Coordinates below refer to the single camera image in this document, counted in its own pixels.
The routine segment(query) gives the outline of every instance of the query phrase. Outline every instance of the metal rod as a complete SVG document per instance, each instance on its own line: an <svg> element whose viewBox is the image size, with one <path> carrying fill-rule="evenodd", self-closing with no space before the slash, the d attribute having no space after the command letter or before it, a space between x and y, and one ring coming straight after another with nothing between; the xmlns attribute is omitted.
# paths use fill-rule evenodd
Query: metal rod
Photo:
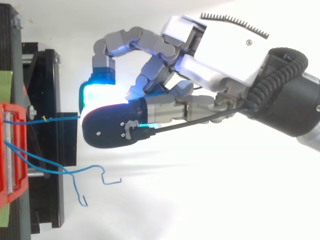
<svg viewBox="0 0 320 240"><path fill-rule="evenodd" d="M45 174L41 171L35 170L31 167L28 167L28 177L29 178L36 178L36 177L44 177Z"/></svg>
<svg viewBox="0 0 320 240"><path fill-rule="evenodd" d="M22 64L31 64L32 58L34 57L33 54L23 54L22 55Z"/></svg>

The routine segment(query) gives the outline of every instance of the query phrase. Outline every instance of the black cable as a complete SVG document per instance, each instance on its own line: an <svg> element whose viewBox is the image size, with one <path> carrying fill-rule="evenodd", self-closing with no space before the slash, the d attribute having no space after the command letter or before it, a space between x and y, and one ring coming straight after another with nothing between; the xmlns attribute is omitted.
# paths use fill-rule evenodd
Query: black cable
<svg viewBox="0 0 320 240"><path fill-rule="evenodd" d="M167 132L167 131L171 131L171 130L175 130L175 129L189 127L189 126L192 126L192 125L201 124L201 123L204 123L204 122L207 122L207 121L211 121L213 119L217 119L217 118L229 115L229 114L235 114L235 113L240 112L240 111L245 111L245 109L242 108L242 107L234 108L234 109L231 109L231 110L226 110L226 111L222 111L222 112L210 115L210 116L206 116L206 117L203 117L203 118L200 118L200 119L187 121L187 122L176 124L176 125L165 126L165 127L161 127L161 128L157 128L157 129L152 129L151 132L154 135L154 134L163 133L163 132Z"/></svg>
<svg viewBox="0 0 320 240"><path fill-rule="evenodd" d="M244 102L248 109L259 110L263 108L277 90L282 88L287 82L300 76L308 66L307 57L297 50L278 47L271 49L269 53L281 59L287 59L290 62L259 80L257 85L249 89Z"/></svg>

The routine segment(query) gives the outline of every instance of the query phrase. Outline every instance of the white background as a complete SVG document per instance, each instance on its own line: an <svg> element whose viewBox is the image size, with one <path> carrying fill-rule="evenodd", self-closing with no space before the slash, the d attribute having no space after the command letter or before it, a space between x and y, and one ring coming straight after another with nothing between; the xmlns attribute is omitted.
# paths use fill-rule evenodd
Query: white background
<svg viewBox="0 0 320 240"><path fill-rule="evenodd" d="M93 45L133 26L160 33L173 15L230 14L270 33L275 47L295 48L320 76L317 1L304 0L11 0L24 18L22 40L60 55L62 111L78 110L91 74ZM149 56L116 60L116 80L133 85ZM78 131L76 176L89 207L64 178L65 223L41 226L33 240L318 240L320 154L280 132L236 115L153 136L132 146L95 149Z"/></svg>

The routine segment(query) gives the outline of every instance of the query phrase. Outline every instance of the black ridged strip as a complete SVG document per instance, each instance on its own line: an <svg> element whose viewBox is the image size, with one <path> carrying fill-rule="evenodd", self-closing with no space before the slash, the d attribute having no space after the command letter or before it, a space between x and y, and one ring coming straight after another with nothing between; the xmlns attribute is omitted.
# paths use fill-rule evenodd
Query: black ridged strip
<svg viewBox="0 0 320 240"><path fill-rule="evenodd" d="M268 37L269 37L268 33L264 32L256 27L253 27L252 25L248 25L248 23L245 21L242 21L238 18L229 16L229 15L201 13L200 19L211 20L211 21L223 21L223 22L235 24L235 25L238 25L240 27L243 27L243 28L249 30L250 32L253 32L254 34L259 35L260 37L262 37L264 39L268 39Z"/></svg>
<svg viewBox="0 0 320 240"><path fill-rule="evenodd" d="M0 4L0 71L12 71L11 11L8 4Z"/></svg>

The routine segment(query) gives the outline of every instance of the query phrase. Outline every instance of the green tape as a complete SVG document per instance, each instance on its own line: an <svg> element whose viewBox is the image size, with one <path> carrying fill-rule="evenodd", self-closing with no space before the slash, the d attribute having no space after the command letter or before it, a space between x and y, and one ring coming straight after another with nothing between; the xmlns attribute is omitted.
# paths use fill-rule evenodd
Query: green tape
<svg viewBox="0 0 320 240"><path fill-rule="evenodd" d="M0 71L0 103L10 103L12 71Z"/></svg>
<svg viewBox="0 0 320 240"><path fill-rule="evenodd" d="M0 71L0 103L10 103L12 71ZM10 204L0 209L0 228L7 228L9 225Z"/></svg>
<svg viewBox="0 0 320 240"><path fill-rule="evenodd" d="M10 204L0 209L0 228L7 228L9 225Z"/></svg>

